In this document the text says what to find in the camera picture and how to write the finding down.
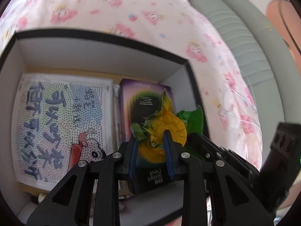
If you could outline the pink cartoon print blanket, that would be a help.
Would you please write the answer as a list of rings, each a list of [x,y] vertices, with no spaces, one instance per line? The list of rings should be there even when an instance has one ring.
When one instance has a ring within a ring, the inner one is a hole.
[[[225,41],[188,0],[12,0],[1,16],[1,47],[16,31],[42,27],[110,33],[188,59],[212,141],[261,167],[262,133],[252,94]]]

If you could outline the black Daphne shoe box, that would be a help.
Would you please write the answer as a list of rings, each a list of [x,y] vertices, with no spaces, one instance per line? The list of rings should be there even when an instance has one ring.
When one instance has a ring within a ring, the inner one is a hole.
[[[171,88],[174,111],[201,106],[190,61],[142,42],[72,29],[15,33],[1,55],[1,225],[30,197],[19,185],[52,189],[68,171],[71,149],[87,136],[113,152],[118,105],[114,76]]]

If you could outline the pixel bead art board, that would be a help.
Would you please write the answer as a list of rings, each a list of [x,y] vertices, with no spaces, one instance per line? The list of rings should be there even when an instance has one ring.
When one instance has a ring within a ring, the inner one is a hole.
[[[23,74],[11,126],[16,180],[49,191],[80,160],[113,153],[112,90],[110,79]]]

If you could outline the colourful Smart Devil box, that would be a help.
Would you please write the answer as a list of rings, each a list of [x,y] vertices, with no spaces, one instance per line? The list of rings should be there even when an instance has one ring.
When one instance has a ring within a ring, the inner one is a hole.
[[[133,194],[147,192],[170,181],[163,133],[171,132],[174,142],[184,145],[187,130],[174,113],[171,88],[166,85],[122,79],[119,92],[121,136],[137,140],[135,171],[129,181]]]

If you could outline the yellow green snack bag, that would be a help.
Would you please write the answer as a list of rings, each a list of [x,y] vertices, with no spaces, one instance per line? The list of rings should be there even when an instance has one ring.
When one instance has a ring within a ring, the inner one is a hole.
[[[187,136],[191,133],[202,134],[204,114],[201,106],[194,111],[184,111],[174,114],[171,98],[164,91],[159,100],[159,106],[144,124],[133,123],[130,130],[138,142],[141,156],[151,164],[165,162],[163,133],[169,130],[174,142],[185,146]]]

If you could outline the grey upholstered headboard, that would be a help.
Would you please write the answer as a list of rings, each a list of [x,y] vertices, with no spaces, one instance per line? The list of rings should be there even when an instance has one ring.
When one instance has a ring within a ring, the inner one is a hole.
[[[189,0],[215,26],[256,100],[265,139],[300,122],[300,74],[284,40],[249,0]]]

